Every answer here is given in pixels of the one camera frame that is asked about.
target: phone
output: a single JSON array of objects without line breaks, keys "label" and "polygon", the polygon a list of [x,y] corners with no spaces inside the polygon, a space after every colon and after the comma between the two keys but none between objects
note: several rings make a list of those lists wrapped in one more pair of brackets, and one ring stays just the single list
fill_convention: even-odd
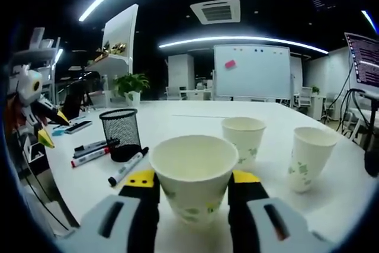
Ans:
[{"label": "phone", "polygon": [[84,129],[85,127],[90,126],[90,125],[92,125],[92,121],[82,121],[80,123],[74,124],[73,126],[69,127],[68,129],[66,129],[65,133],[73,134],[73,133],[76,133],[76,132]]}]

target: white flower pot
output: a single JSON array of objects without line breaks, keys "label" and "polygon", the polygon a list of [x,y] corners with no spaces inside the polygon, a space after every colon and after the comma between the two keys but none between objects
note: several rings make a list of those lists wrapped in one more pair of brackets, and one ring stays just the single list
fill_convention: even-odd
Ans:
[{"label": "white flower pot", "polygon": [[138,107],[141,101],[141,92],[131,91],[125,93],[126,103],[129,107]]}]

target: mesh pen holder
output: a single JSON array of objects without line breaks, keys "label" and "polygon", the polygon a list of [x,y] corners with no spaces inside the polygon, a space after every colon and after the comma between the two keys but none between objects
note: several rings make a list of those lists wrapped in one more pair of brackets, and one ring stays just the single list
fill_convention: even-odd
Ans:
[{"label": "mesh pen holder", "polygon": [[126,162],[141,151],[136,114],[136,109],[117,109],[99,116],[113,161]]}]

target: black ceiling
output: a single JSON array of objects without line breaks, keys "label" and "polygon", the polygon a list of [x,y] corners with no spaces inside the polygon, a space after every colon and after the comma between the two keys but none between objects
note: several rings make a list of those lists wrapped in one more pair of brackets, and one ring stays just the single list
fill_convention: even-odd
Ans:
[{"label": "black ceiling", "polygon": [[[78,18],[92,1],[27,0],[17,11],[24,23],[23,40],[18,41],[18,48],[28,42],[32,27],[42,25],[46,27],[47,36],[62,37],[66,50],[93,51],[101,44],[101,29],[105,23],[134,3],[139,5],[134,43],[137,70],[150,69],[166,55],[205,46],[192,44],[164,52],[158,50],[158,44],[171,40],[217,35],[268,36],[334,50],[346,45],[345,31],[375,37],[361,14],[362,9],[370,10],[376,22],[379,18],[375,0],[318,0],[317,3],[312,0],[240,0],[240,23],[201,25],[190,5],[213,0],[106,0],[80,23]],[[302,48],[291,47],[291,50],[321,55]]]}]

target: pink sticky note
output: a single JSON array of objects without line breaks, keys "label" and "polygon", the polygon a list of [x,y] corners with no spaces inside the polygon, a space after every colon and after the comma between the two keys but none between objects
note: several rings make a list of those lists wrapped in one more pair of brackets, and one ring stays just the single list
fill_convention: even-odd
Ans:
[{"label": "pink sticky note", "polygon": [[234,59],[228,61],[227,63],[225,63],[225,68],[232,68],[236,65],[236,62],[234,61]]}]

